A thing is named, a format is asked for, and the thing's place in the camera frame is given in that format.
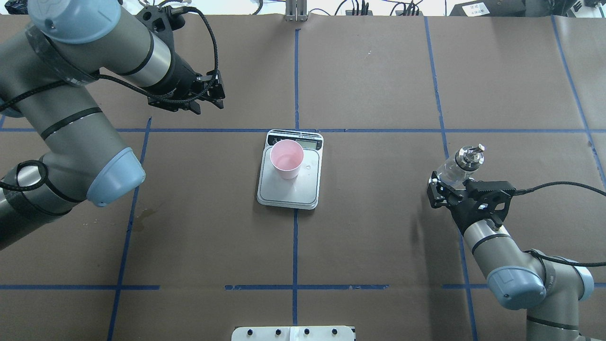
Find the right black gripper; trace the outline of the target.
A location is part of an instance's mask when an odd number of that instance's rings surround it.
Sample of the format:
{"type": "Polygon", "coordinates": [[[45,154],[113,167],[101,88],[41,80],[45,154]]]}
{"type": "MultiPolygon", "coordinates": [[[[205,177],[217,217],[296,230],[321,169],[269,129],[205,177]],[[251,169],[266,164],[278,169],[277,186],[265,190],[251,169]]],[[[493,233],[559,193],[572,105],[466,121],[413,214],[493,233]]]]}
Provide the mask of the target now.
{"type": "Polygon", "coordinates": [[[472,207],[470,194],[485,195],[502,191],[508,195],[513,195],[517,190],[508,181],[467,180],[467,183],[463,183],[463,185],[462,189],[455,189],[450,192],[435,170],[431,173],[427,184],[427,197],[431,208],[447,207],[461,235],[464,235],[467,229],[473,225],[467,221],[467,215],[472,207]]]}

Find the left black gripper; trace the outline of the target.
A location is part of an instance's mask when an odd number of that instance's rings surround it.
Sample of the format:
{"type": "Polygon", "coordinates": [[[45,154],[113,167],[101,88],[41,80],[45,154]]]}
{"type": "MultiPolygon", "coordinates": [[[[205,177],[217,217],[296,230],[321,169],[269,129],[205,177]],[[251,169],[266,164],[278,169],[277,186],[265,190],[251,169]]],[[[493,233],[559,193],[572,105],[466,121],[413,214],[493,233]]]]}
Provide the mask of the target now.
{"type": "Polygon", "coordinates": [[[171,66],[165,77],[167,88],[162,95],[148,93],[148,104],[155,108],[177,112],[190,111],[201,114],[197,100],[224,108],[225,90],[220,71],[209,71],[205,75],[195,72],[177,53],[171,54],[171,66]]]}

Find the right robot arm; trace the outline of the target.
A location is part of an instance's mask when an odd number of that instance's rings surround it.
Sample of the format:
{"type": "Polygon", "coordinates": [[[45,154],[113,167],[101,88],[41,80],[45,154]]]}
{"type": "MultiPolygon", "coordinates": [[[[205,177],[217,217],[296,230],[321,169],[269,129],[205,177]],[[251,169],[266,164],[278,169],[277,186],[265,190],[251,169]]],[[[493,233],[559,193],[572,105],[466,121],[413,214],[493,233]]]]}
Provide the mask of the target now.
{"type": "Polygon", "coordinates": [[[595,289],[589,268],[605,263],[522,251],[504,225],[513,197],[556,185],[517,189],[508,181],[466,179],[454,188],[432,172],[427,196],[431,207],[452,214],[500,306],[526,311],[526,340],[588,341],[579,328],[579,304],[595,289]]]}

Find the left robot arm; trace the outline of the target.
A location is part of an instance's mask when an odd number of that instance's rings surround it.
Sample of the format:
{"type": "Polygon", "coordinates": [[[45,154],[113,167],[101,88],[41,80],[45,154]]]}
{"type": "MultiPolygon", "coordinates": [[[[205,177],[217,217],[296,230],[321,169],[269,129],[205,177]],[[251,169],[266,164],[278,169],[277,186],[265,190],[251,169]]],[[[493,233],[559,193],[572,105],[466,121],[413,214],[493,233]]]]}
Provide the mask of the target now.
{"type": "Polygon", "coordinates": [[[194,71],[175,50],[184,13],[167,1],[137,15],[119,0],[30,0],[30,22],[1,44],[1,114],[25,118],[48,153],[20,162],[1,179],[1,248],[87,200],[105,207],[145,181],[145,171],[87,85],[114,81],[151,106],[200,114],[198,101],[223,108],[218,70],[194,71]]]}

